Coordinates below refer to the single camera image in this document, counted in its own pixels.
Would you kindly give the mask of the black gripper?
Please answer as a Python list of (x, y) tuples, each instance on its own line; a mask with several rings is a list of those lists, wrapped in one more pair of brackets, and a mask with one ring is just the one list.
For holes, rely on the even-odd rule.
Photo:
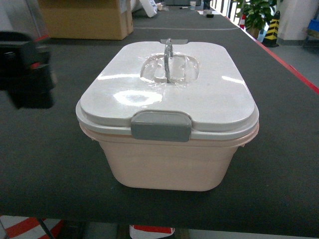
[(0, 32), (0, 90), (16, 109), (49, 109), (56, 77), (50, 51), (25, 32)]

